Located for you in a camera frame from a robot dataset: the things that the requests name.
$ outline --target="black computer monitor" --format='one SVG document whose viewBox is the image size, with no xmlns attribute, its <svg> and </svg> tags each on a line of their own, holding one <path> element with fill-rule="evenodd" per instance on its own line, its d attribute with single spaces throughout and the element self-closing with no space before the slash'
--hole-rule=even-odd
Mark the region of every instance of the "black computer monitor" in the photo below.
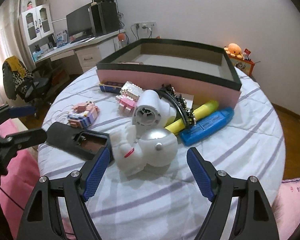
<svg viewBox="0 0 300 240">
<path fill-rule="evenodd" d="M 74 34 L 83 31 L 92 33 L 92 25 L 88 11 L 90 6 L 91 3 L 88 3 L 67 15 L 67 26 L 69 36 L 73 36 Z"/>
</svg>

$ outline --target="octopus plush toy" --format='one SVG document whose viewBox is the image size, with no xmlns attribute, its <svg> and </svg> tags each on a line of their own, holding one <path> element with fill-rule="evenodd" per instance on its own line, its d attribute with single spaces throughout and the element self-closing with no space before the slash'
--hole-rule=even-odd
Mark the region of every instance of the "octopus plush toy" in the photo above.
<svg viewBox="0 0 300 240">
<path fill-rule="evenodd" d="M 235 43 L 230 43 L 228 47 L 225 47 L 225 51 L 231 57 L 237 57 L 243 59 L 242 50 L 239 45 Z"/>
</svg>

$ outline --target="curtain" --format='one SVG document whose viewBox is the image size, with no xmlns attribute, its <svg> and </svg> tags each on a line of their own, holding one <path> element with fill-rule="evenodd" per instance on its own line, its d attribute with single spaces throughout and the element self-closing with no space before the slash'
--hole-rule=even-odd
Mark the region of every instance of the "curtain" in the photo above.
<svg viewBox="0 0 300 240">
<path fill-rule="evenodd" d="M 16 56 L 29 69 L 33 69 L 33 62 L 26 53 L 19 27 L 20 0 L 5 0 L 0 6 L 0 106 L 8 102 L 11 106 L 24 105 L 24 101 L 17 96 L 13 101 L 6 97 L 3 87 L 2 64 L 8 57 Z"/>
</svg>

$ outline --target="wall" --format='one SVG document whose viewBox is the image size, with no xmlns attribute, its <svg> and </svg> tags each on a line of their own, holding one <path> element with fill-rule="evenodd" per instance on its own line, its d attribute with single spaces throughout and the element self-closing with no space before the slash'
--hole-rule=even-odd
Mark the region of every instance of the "wall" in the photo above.
<svg viewBox="0 0 300 240">
<path fill-rule="evenodd" d="M 89 1 L 49 0 L 52 19 Z M 154 36 L 250 49 L 268 98 L 300 115 L 300 14 L 290 0 L 118 0 L 118 8 L 130 41 L 133 23 L 156 21 Z"/>
</svg>

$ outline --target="striped tablecloth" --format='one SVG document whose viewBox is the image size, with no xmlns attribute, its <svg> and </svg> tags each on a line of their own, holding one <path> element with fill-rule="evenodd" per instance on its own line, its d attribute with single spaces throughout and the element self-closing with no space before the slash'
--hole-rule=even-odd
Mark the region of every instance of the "striped tablecloth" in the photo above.
<svg viewBox="0 0 300 240">
<path fill-rule="evenodd" d="M 236 69 L 242 82 L 242 94 L 234 118 L 222 130 L 195 147 L 217 170 L 230 176 L 259 178 L 272 203 L 277 195 L 284 169 L 285 145 L 278 116 L 258 84 Z M 117 111 L 115 95 L 103 93 L 98 86 L 96 68 L 72 82 L 56 98 L 43 129 L 63 122 L 72 105 L 93 101 L 100 115 L 92 130 L 109 133 L 131 121 Z M 178 154 L 170 166 L 147 165 L 142 172 L 126 178 L 115 164 L 107 168 L 94 197 L 86 203 L 101 237 L 106 239 L 179 240 L 194 239 L 208 212 L 210 202 L 197 187 L 186 162 L 188 147 L 179 143 Z M 79 170 L 84 160 L 42 144 L 38 156 L 41 175 L 62 178 Z M 228 239 L 237 200 L 233 199 L 221 239 Z M 60 200 L 66 228 L 69 224 L 65 202 Z"/>
</svg>

